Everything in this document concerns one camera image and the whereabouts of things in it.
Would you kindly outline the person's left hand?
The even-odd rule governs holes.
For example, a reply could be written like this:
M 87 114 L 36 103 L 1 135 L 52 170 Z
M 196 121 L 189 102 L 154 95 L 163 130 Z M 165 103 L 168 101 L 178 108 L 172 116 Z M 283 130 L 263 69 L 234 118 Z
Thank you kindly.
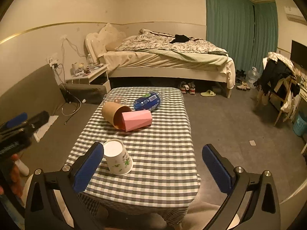
M 3 172 L 5 179 L 8 181 L 12 192 L 20 198 L 23 194 L 23 188 L 21 185 L 20 172 L 15 164 L 17 160 L 19 160 L 19 157 L 17 154 L 14 154 L 6 161 L 3 161 L 1 163 L 1 171 Z

